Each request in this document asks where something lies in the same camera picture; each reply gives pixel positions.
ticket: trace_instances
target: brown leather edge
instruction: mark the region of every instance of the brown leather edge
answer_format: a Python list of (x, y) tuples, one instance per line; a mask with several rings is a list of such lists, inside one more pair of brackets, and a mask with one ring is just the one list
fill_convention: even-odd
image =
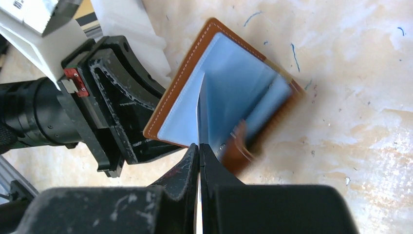
[(162, 96), (161, 100), (156, 106), (155, 111), (153, 112), (152, 116), (149, 119), (149, 122), (147, 123), (143, 131), (144, 137), (149, 139), (160, 140), (157, 137), (157, 135), (163, 122), (168, 116), (168, 113), (171, 110), (174, 102), (181, 93), (181, 90), (183, 89), (185, 83), (189, 79), (189, 76), (191, 75), (192, 70), (195, 68), (198, 60), (201, 58), (202, 54), (211, 42), (212, 38), (218, 32), (221, 32), (230, 39), (232, 39), (235, 43), (242, 46), (244, 49), (249, 51), (258, 59), (262, 61), (266, 60), (266, 57), (263, 54), (258, 52), (248, 43), (246, 43), (246, 41), (244, 41), (241, 37), (236, 35), (225, 25), (223, 25), (219, 20), (217, 20), (216, 18), (210, 18), (205, 23), (201, 32), (198, 34), (198, 37), (194, 41), (193, 45), (191, 46), (190, 50), (185, 56), (185, 59), (183, 60), (181, 66), (179, 67), (179, 70), (175, 78), (172, 80), (171, 85), (165, 91), (164, 95)]
[(288, 117), (291, 109), (293, 109), (297, 105), (297, 103), (302, 100), (305, 91), (294, 80), (292, 80), (292, 82), (290, 83), (290, 87), (293, 91), (293, 94), (263, 126), (262, 130), (257, 134), (257, 137), (249, 148), (250, 151), (259, 152), (263, 142), (268, 138), (268, 135), (274, 131), (278, 124), (280, 124), (285, 118)]
[(244, 120), (235, 127), (225, 143), (225, 151), (221, 159), (222, 165), (236, 176), (254, 159), (245, 146), (246, 128)]
[(271, 62), (270, 60), (264, 60), (264, 63), (271, 67), (273, 70), (277, 71), (282, 77), (284, 77), (288, 83), (291, 83), (294, 79), (286, 70), (280, 67), (278, 64)]

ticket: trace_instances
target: wallet cover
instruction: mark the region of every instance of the wallet cover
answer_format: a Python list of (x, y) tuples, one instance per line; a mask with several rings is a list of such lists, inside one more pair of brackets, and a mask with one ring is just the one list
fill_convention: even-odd
[(212, 126), (209, 137), (213, 139), (210, 145), (217, 149), (217, 144), (226, 142), (227, 133), (237, 125), (240, 117), (254, 109), (277, 79), (285, 80), (292, 94), (281, 108), (277, 108), (261, 133), (254, 137), (254, 143), (263, 140), (266, 133), (276, 126), (283, 112), (301, 96), (303, 89), (285, 70), (271, 63), (217, 19), (211, 18), (186, 55), (143, 134), (146, 138), (183, 147), (198, 143), (198, 97), (201, 85), (205, 85), (211, 92), (208, 94), (209, 105), (213, 103), (213, 109), (208, 111)]

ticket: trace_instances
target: brown leather wallet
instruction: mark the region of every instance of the brown leather wallet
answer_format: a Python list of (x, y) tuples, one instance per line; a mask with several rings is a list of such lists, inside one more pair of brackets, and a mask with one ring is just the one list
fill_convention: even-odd
[[(293, 94), (287, 100), (287, 102), (273, 115), (273, 117), (266, 123), (263, 130), (257, 135), (254, 139), (252, 146), (259, 144), (262, 140), (265, 139), (265, 136), (276, 126), (276, 124), (280, 121), (283, 113), (287, 111), (287, 109), (293, 105), (293, 101), (297, 100), (304, 92), (303, 89), (293, 80), (292, 76), (289, 75), (284, 69), (280, 66), (270, 62), (263, 54), (259, 51), (254, 49), (251, 45), (246, 43), (242, 38), (228, 29), (225, 25), (223, 25), (220, 21), (215, 18), (210, 18), (202, 28), (201, 32), (199, 33), (198, 37), (194, 41), (193, 45), (191, 46), (190, 50), (188, 51), (184, 61), (182, 62), (175, 78), (172, 80), (171, 85), (165, 91), (164, 95), (162, 96), (158, 106), (156, 107), (155, 111), (153, 112), (149, 122), (147, 123), (143, 135), (146, 138), (160, 140), (172, 144), (176, 144), (173, 142), (161, 140), (158, 138), (158, 132), (160, 131), (162, 124), (164, 123), (165, 119), (167, 118), (169, 112), (171, 111), (175, 101), (177, 100), (179, 94), (181, 93), (183, 87), (185, 86), (186, 82), (188, 81), (193, 69), (195, 68), (196, 64), (198, 63), (199, 59), (201, 58), (202, 54), (210, 44), (211, 40), (217, 33), (222, 33), (228, 38), (230, 38), (233, 42), (240, 45), (250, 54), (264, 62), (266, 65), (271, 67), (273, 70), (277, 71), (281, 76), (283, 76), (286, 81), (289, 83)], [(225, 150), (224, 157), (222, 159), (223, 164), (229, 169), (231, 168), (231, 162), (234, 162), (234, 159), (238, 161), (246, 160), (242, 165), (246, 165), (253, 157), (252, 154), (246, 149), (245, 141), (243, 139), (242, 129), (245, 126), (242, 124), (238, 126), (240, 129), (238, 132), (234, 132), (228, 140), (227, 147)], [(237, 144), (231, 144), (230, 141), (234, 140), (241, 140), (242, 144), (239, 142)], [(237, 172), (240, 168), (244, 166), (236, 167), (237, 170), (231, 169), (231, 172)]]

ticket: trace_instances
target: card holder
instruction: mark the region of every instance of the card holder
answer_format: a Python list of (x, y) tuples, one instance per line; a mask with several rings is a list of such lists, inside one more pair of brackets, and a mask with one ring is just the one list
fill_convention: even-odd
[(225, 142), (228, 148), (228, 141), (235, 136), (234, 126), (240, 129), (240, 119), (246, 119), (244, 126), (249, 127), (238, 138), (243, 145), (235, 148), (244, 159), (252, 157), (246, 144), (262, 142), (280, 120), (277, 113), (287, 110), (284, 101), (274, 100), (290, 97), (287, 103), (291, 106), (291, 100), (303, 93), (285, 70), (212, 18), (165, 91), (144, 129), (144, 136), (184, 147), (199, 143), (201, 86), (206, 97), (207, 142), (215, 151)]

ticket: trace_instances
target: table surface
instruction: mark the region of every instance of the table surface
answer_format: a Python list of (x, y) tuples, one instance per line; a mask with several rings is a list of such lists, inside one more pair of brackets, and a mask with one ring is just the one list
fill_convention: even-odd
[[(307, 95), (268, 137), (240, 179), (327, 184), (347, 201), (361, 233), (413, 232), (413, 2), (408, 0), (143, 0), (167, 42), (171, 77), (197, 33), (216, 17), (281, 65)], [(41, 73), (12, 49), (2, 83)], [(185, 151), (96, 173), (84, 144), (5, 157), (40, 191), (56, 186), (145, 186)]]

